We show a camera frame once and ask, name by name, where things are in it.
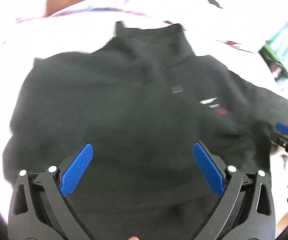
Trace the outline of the black zip jacket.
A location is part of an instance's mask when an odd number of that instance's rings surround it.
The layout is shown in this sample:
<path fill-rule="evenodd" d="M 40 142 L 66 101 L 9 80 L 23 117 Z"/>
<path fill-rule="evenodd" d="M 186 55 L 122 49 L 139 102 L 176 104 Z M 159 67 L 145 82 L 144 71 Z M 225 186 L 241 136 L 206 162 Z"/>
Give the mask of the black zip jacket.
<path fill-rule="evenodd" d="M 96 239 L 191 239 L 215 205 L 193 158 L 203 142 L 244 172 L 270 170 L 269 133 L 288 100 L 214 57 L 182 27 L 130 29 L 92 54 L 36 59 L 4 153 L 4 175 L 43 171 L 91 144 L 69 203 Z"/>

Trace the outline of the pink floral duvet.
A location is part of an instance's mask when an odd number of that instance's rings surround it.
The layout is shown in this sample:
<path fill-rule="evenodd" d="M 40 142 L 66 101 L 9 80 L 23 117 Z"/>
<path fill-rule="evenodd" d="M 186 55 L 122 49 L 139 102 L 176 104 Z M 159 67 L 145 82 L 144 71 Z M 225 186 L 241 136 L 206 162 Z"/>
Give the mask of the pink floral duvet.
<path fill-rule="evenodd" d="M 254 48 L 278 29 L 277 0 L 84 0 L 51 16 L 80 11 L 116 11 L 157 18 L 185 27 L 202 22 L 213 26 L 223 41 Z M 0 0 L 0 43 L 12 24 L 46 18 L 46 0 Z"/>

